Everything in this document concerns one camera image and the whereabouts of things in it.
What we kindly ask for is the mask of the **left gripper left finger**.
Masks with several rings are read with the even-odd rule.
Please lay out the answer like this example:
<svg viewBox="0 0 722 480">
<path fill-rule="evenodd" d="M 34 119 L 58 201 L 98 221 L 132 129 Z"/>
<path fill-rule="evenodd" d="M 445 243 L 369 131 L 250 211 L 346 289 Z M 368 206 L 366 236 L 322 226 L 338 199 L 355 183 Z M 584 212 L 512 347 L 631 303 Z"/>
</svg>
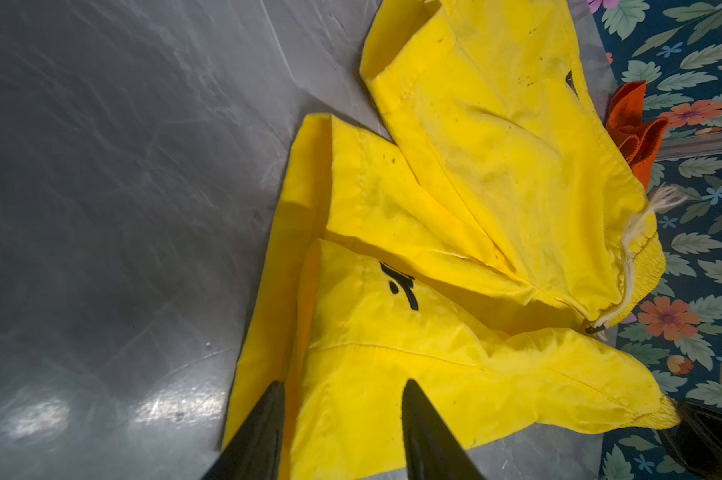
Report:
<svg viewBox="0 0 722 480">
<path fill-rule="evenodd" d="M 272 382 L 203 480 L 275 480 L 284 438 L 286 391 Z"/>
</svg>

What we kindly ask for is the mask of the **yellow shorts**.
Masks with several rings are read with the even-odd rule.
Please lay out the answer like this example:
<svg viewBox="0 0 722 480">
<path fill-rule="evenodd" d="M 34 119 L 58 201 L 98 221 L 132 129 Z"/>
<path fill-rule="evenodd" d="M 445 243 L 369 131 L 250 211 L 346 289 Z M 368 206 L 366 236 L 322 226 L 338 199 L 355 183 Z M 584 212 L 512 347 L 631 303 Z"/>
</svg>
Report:
<svg viewBox="0 0 722 480">
<path fill-rule="evenodd" d="M 224 433 L 285 388 L 281 479 L 405 465 L 416 381 L 464 447 L 533 424 L 669 429 L 602 343 L 659 283 L 648 195 L 588 95 L 563 1 L 386 1 L 361 65 L 388 138 L 308 115 L 291 148 Z"/>
</svg>

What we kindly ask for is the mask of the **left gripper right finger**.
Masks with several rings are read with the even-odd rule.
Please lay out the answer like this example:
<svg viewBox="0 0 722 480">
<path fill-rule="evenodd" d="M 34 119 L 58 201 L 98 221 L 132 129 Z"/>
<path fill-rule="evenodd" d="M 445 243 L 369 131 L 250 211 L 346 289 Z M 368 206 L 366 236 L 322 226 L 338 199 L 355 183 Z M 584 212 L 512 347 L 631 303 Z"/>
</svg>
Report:
<svg viewBox="0 0 722 480">
<path fill-rule="evenodd" d="M 420 385 L 409 379 L 402 396 L 409 480 L 484 480 Z"/>
</svg>

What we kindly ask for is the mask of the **orange shorts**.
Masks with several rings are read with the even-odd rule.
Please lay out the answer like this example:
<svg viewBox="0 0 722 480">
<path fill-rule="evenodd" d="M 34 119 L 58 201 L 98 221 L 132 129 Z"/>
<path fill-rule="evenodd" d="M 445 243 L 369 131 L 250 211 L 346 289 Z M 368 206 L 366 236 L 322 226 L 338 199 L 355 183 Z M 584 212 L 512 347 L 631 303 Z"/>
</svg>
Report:
<svg viewBox="0 0 722 480">
<path fill-rule="evenodd" d="M 646 90 L 645 81 L 619 87 L 609 102 L 605 127 L 634 176 L 648 191 L 652 167 L 670 121 L 665 117 L 643 119 Z"/>
</svg>

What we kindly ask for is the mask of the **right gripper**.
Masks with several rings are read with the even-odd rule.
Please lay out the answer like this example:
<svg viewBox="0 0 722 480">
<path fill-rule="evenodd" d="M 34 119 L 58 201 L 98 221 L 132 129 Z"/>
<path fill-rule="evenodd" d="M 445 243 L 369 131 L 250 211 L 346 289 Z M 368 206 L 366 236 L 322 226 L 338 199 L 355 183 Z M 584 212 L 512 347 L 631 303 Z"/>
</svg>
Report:
<svg viewBox="0 0 722 480">
<path fill-rule="evenodd" d="M 680 423 L 658 431 L 669 456 L 697 477 L 722 479 L 722 412 L 688 400 L 676 411 Z"/>
</svg>

